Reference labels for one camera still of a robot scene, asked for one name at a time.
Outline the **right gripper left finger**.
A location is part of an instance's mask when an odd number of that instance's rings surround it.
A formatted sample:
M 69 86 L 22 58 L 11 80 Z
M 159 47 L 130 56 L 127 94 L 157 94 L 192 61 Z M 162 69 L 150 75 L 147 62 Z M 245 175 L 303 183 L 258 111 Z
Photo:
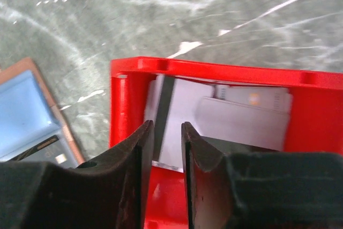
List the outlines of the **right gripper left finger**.
M 1 163 L 1 228 L 143 228 L 154 124 L 77 168 Z

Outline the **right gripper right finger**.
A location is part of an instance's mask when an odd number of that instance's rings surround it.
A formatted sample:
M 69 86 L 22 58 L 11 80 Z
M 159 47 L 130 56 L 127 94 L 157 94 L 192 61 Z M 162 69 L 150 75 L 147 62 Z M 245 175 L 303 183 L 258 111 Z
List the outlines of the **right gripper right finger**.
M 342 156 L 223 153 L 181 126 L 190 228 L 342 228 Z

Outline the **black credit card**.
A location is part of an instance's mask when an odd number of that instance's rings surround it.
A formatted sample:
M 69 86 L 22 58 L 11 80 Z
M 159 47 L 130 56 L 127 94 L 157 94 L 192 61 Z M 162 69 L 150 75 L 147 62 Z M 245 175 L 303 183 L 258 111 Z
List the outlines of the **black credit card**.
M 76 168 L 78 166 L 78 162 L 70 149 L 57 135 L 45 139 L 10 160 L 48 161 L 66 168 Z

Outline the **red bin with white cards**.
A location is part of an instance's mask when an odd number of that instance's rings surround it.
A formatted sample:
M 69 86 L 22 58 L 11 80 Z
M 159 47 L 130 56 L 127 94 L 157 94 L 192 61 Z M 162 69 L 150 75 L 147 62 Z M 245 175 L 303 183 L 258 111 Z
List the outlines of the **red bin with white cards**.
M 340 73 L 238 67 L 141 56 L 113 60 L 110 74 L 110 145 L 127 138 L 146 121 L 144 111 L 149 84 L 162 75 L 199 83 L 285 87 L 293 101 L 283 149 L 248 152 L 325 152 L 342 156 Z M 202 138 L 223 153 L 247 153 L 228 152 L 213 140 Z M 190 228 L 184 169 L 177 172 L 153 166 L 145 228 Z

